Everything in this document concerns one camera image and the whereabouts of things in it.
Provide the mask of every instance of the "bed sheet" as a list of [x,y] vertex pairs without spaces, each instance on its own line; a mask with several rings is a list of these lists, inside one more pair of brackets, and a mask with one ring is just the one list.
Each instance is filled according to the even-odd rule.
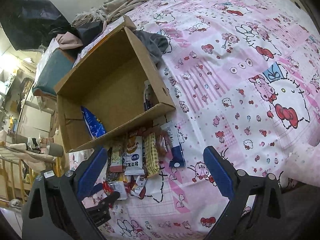
[[[281,176],[289,152],[298,141],[317,145],[320,134],[320,42],[310,17],[289,0],[149,0],[127,15],[138,30],[169,41],[159,73],[177,109],[154,123],[174,122],[186,166],[162,160],[143,199],[116,202],[103,234],[203,239],[228,202],[203,162],[209,145],[236,169],[271,172],[282,187],[293,186]],[[79,156],[70,154],[71,167]]]

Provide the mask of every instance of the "cardboard box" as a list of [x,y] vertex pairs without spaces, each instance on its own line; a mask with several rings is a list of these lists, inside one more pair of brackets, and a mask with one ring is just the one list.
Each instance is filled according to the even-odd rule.
[[[55,87],[60,132],[66,151],[104,145],[175,109],[149,52],[132,33],[129,17],[99,41]],[[149,80],[158,103],[144,111],[144,82]],[[107,133],[92,140],[80,106],[89,109]]]

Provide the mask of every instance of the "blue snack bag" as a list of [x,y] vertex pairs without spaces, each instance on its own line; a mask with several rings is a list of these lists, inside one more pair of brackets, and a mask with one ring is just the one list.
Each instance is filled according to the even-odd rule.
[[101,135],[104,135],[107,133],[103,124],[100,122],[98,118],[96,118],[96,116],[93,113],[91,113],[84,106],[81,106],[81,112],[92,139],[98,138]]

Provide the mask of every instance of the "black bag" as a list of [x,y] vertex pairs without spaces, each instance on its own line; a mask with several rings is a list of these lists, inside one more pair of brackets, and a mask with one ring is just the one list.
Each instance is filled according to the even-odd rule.
[[49,0],[8,0],[0,16],[2,28],[15,50],[49,46],[57,34],[78,31]]

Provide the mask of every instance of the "blue gripper pad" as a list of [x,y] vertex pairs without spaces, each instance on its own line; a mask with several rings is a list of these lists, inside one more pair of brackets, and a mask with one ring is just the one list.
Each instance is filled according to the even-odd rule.
[[216,182],[222,196],[231,200],[234,197],[233,182],[227,171],[223,168],[220,161],[225,161],[220,156],[215,156],[209,147],[203,152],[204,164]]
[[108,154],[105,148],[101,148],[97,151],[98,153],[92,153],[92,155],[95,155],[92,160],[89,158],[88,160],[84,161],[90,163],[83,172],[82,177],[78,180],[76,195],[80,201],[82,201],[85,197],[91,196],[90,194],[93,191],[94,184],[97,181],[104,165],[108,161]]

